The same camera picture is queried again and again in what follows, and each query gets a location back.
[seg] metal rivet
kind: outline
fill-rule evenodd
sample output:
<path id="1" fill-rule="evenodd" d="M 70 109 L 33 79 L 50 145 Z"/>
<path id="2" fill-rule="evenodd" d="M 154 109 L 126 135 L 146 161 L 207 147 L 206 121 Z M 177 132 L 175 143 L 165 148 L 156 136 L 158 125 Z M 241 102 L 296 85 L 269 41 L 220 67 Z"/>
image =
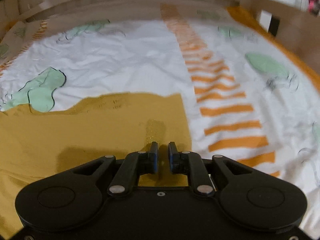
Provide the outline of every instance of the metal rivet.
<path id="1" fill-rule="evenodd" d="M 159 197 L 163 197 L 163 196 L 165 196 L 165 193 L 164 193 L 164 192 L 162 192 L 162 191 L 159 191 L 159 192 L 157 193 L 157 196 L 159 196 Z"/>
<path id="2" fill-rule="evenodd" d="M 109 188 L 109 191 L 113 194 L 119 194 L 123 193 L 125 191 L 125 188 L 121 185 L 113 185 Z"/>
<path id="3" fill-rule="evenodd" d="M 209 185 L 200 185 L 197 187 L 197 191 L 203 194 L 210 194 L 213 191 L 213 187 Z"/>

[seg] bed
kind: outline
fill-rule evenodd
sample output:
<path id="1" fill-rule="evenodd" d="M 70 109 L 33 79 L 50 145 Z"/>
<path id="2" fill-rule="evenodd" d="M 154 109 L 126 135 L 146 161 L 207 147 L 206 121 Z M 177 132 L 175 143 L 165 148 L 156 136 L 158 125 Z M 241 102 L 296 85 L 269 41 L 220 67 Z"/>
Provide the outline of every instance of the bed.
<path id="1" fill-rule="evenodd" d="M 11 50 L 2 47 L 2 111 L 48 67 L 66 77 L 50 112 L 103 94 L 178 93 L 191 150 L 202 158 L 225 155 L 298 186 L 308 198 L 300 227 L 319 238 L 320 53 L 312 42 L 319 34 L 310 31 L 319 18 L 271 0 L 4 3 L 1 26 L 15 22 L 1 43 L 12 43 Z M 280 18 L 276 39 L 256 21 L 262 10 Z M 1 161 L 2 173 L 16 166 Z M 18 217 L 0 210 L 0 218 L 0 235 L 19 229 Z"/>

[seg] striped pattern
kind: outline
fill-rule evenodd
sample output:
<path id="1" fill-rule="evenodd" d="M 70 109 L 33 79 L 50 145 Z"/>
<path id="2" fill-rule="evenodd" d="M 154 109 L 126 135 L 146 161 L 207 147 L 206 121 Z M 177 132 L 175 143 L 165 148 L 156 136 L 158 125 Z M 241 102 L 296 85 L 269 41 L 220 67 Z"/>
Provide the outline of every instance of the striped pattern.
<path id="1" fill-rule="evenodd" d="M 47 24 L 48 24 L 48 20 L 43 20 L 40 23 L 40 27 L 38 29 L 38 31 L 36 31 L 33 35 L 32 35 L 32 40 L 30 42 L 28 42 L 22 49 L 21 51 L 15 56 L 13 57 L 11 60 L 9 60 L 8 62 L 2 64 L 0 66 L 0 71 L 8 68 L 9 66 L 11 66 L 11 64 L 14 62 L 14 60 L 19 57 L 19 55 L 21 55 L 23 52 L 25 52 L 26 50 L 28 50 L 31 46 L 31 44 L 33 43 L 33 41 L 39 40 L 43 37 L 46 29 L 47 29 Z"/>
<path id="2" fill-rule="evenodd" d="M 207 44 L 200 36 L 190 27 L 188 22 L 183 19 L 174 5 L 161 5 L 161 15 L 167 28 L 173 32 L 179 43 L 185 64 L 191 74 L 193 82 L 201 82 L 206 87 L 194 87 L 195 94 L 199 95 L 198 103 L 205 101 L 231 100 L 237 98 L 246 98 L 244 91 L 233 91 L 239 89 L 240 85 L 236 84 L 234 76 L 228 74 L 230 69 L 225 61 L 215 56 L 213 51 L 207 49 Z M 223 107 L 200 107 L 200 113 L 203 117 L 218 118 L 224 114 L 237 115 L 242 113 L 253 113 L 253 106 L 250 104 L 233 103 Z M 248 148 L 255 149 L 268 146 L 266 136 L 242 136 L 235 138 L 221 138 L 221 133 L 236 132 L 241 129 L 261 129 L 262 125 L 258 120 L 247 120 L 243 122 L 217 124 L 204 130 L 206 136 L 218 135 L 217 141 L 208 145 L 209 152 L 221 149 Z M 257 166 L 261 163 L 274 163 L 276 158 L 275 152 L 260 154 L 249 159 L 241 159 L 239 162 L 247 166 Z M 278 176 L 280 173 L 275 172 L 272 175 Z"/>

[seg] mattress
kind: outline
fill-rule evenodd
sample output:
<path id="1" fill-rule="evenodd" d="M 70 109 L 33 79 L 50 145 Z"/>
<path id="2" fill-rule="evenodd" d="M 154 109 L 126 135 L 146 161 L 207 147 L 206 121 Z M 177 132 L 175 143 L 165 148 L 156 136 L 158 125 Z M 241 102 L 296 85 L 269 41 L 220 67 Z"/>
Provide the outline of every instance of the mattress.
<path id="1" fill-rule="evenodd" d="M 51 111 L 108 93 L 180 93 L 191 150 L 295 184 L 308 199 L 300 227 L 320 236 L 318 77 L 261 33 L 220 7 L 156 1 L 89 6 L 26 29 L 2 65 L 2 106 L 48 67 L 66 76 Z"/>

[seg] yellow cloth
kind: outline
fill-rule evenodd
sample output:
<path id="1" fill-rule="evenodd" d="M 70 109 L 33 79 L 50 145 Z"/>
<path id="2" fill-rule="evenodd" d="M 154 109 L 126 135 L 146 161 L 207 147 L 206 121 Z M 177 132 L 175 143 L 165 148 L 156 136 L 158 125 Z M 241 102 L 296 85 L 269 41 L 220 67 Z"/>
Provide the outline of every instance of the yellow cloth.
<path id="1" fill-rule="evenodd" d="M 292 61 L 305 75 L 311 80 L 313 86 L 320 92 L 320 76 L 310 68 L 306 63 L 304 63 L 298 56 L 294 53 L 288 51 L 283 45 L 278 43 L 274 36 L 267 33 L 260 24 L 253 18 L 252 14 L 241 6 L 231 6 L 227 8 L 231 17 L 237 22 L 255 30 L 273 45 L 275 45 L 283 54 L 287 56 L 289 60 Z"/>
<path id="2" fill-rule="evenodd" d="M 49 113 L 22 105 L 0 113 L 0 121 L 0 234 L 6 238 L 22 227 L 14 200 L 24 186 L 104 155 L 122 159 L 157 141 L 160 172 L 139 184 L 187 185 L 186 176 L 170 174 L 167 160 L 170 141 L 179 151 L 191 149 L 180 95 L 104 95 Z"/>

